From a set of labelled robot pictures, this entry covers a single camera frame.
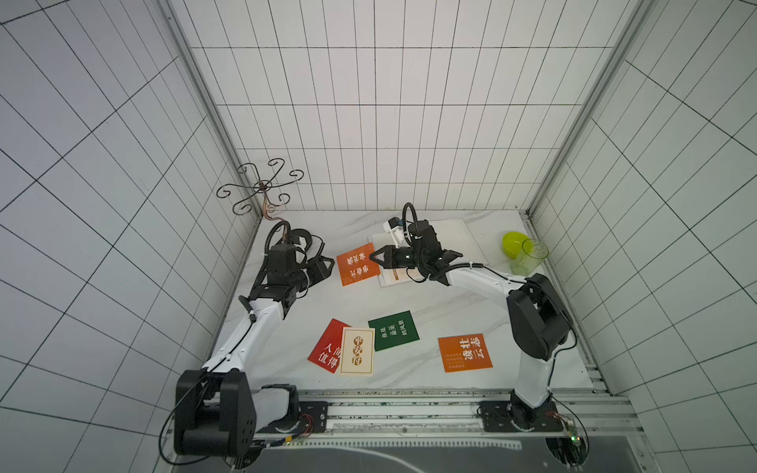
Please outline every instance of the green card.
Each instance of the green card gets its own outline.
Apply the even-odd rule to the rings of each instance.
[[[376,351],[420,340],[409,310],[393,316],[369,320],[368,326],[376,329],[374,346]]]

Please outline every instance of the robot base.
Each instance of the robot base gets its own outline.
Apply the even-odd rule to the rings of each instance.
[[[538,408],[538,414],[532,422],[516,421],[512,414],[518,409],[517,397],[513,401],[481,401],[478,403],[478,414],[484,421],[484,432],[517,433],[517,432],[562,432],[562,423],[554,417],[545,415],[547,412],[557,412],[555,403],[548,399]]]
[[[310,431],[314,434],[326,431],[328,411],[329,403],[326,401],[300,401],[300,416],[308,414],[313,418],[313,428]],[[271,422],[257,432],[259,434],[301,434],[306,428],[307,422],[304,419],[294,425],[290,420],[281,419]]]

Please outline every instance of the yellow-green cup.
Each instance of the yellow-green cup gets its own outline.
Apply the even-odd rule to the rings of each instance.
[[[523,235],[521,232],[507,233],[502,237],[502,249],[505,250],[507,256],[515,259],[518,257],[523,242],[526,240],[528,240],[528,236]]]
[[[521,252],[510,266],[513,274],[520,276],[530,275],[542,261],[550,255],[550,249],[545,243],[529,238],[523,241]]]

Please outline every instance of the white card with gold border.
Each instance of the white card with gold border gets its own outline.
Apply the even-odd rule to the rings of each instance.
[[[341,330],[342,375],[373,376],[375,328],[343,327]]]

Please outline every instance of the red card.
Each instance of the red card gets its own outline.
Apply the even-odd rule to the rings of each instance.
[[[321,335],[313,352],[307,357],[308,361],[317,364],[323,369],[336,373],[341,359],[341,330],[343,327],[349,327],[344,322],[332,319],[326,331]]]

